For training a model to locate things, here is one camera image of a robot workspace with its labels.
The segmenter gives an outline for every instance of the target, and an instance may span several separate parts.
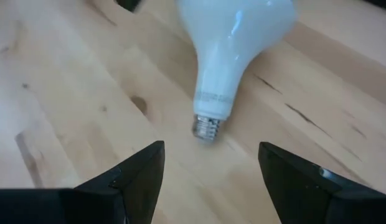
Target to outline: screw thread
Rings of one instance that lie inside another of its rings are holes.
[[[214,142],[221,124],[222,120],[195,115],[192,129],[193,135],[205,142]]]

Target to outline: wooden tabletop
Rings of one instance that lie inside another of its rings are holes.
[[[223,135],[204,146],[173,0],[137,14],[112,0],[0,0],[0,187],[74,187],[160,139],[153,223],[279,223],[260,141],[386,193],[386,11],[325,2],[298,1],[296,27],[247,68]]]

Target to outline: wood grain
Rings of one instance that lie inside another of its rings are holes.
[[[344,32],[349,21],[331,27],[340,8],[304,2],[285,41],[247,68],[219,141],[204,146],[191,134],[196,54],[173,0],[136,14],[112,0],[0,1],[0,187],[73,187],[161,139],[153,223],[279,223],[260,141],[386,193],[386,31],[373,47],[355,39],[386,28],[386,13],[346,1],[350,17],[372,18]],[[326,6],[324,27],[308,19]]]

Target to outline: light bulb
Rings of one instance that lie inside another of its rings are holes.
[[[199,62],[193,132],[212,142],[232,112],[240,79],[262,50],[291,29],[290,0],[176,0]]]

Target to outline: dark object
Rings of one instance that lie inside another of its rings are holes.
[[[386,223],[386,195],[267,142],[258,159],[283,224]]]
[[[75,189],[0,190],[0,223],[151,223],[164,160],[157,141]]]
[[[134,12],[142,0],[115,0],[124,9]]]
[[[386,0],[366,0],[366,1],[386,9]]]

